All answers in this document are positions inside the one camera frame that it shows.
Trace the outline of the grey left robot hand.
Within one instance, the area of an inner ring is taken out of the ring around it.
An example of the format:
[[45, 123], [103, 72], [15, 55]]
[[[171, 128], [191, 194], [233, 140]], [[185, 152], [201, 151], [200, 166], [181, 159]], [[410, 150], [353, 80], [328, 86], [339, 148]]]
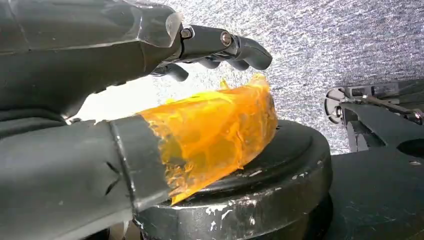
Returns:
[[132, 116], [68, 124], [86, 98], [179, 63], [267, 69], [224, 29], [148, 0], [0, 3], [0, 237], [80, 240], [177, 203], [253, 160], [277, 124], [263, 76]]

